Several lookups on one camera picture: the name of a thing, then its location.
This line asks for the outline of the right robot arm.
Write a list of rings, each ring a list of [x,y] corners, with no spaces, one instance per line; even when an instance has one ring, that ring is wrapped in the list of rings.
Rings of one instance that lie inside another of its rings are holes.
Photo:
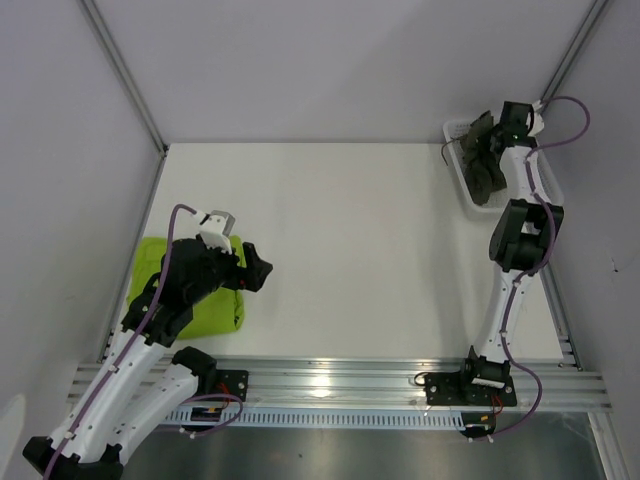
[[[499,161],[509,200],[489,244],[495,277],[485,321],[456,380],[458,395],[472,404],[512,388],[515,326],[528,288],[550,259],[564,217],[539,172],[537,126],[534,105],[506,101],[497,125],[480,138],[480,145]]]

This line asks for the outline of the lime green shorts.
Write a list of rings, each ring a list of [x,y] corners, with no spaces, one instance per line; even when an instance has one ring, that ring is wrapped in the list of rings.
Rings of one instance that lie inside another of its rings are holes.
[[[164,237],[144,237],[140,241],[129,282],[127,305],[142,293],[152,275],[160,272],[166,244]],[[242,293],[220,288],[193,307],[193,319],[177,339],[186,341],[234,333],[241,328],[244,318]]]

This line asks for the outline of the dark olive shorts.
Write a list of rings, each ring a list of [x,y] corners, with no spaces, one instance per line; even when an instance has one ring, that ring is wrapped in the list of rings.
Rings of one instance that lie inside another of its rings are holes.
[[[471,199],[475,205],[485,205],[492,194],[507,187],[499,159],[490,150],[490,133],[494,127],[494,117],[485,111],[469,126],[461,137],[463,153],[463,176]]]

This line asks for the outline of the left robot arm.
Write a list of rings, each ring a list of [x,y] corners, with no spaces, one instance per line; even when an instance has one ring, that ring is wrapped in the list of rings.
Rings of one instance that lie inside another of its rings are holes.
[[[23,458],[45,479],[118,479],[140,443],[191,399],[242,402],[220,389],[217,361],[195,348],[174,353],[145,394],[141,381],[193,320],[196,305],[221,289],[259,291],[272,272],[255,246],[212,247],[196,236],[175,240],[129,304],[121,335],[81,399],[59,427],[30,438]]]

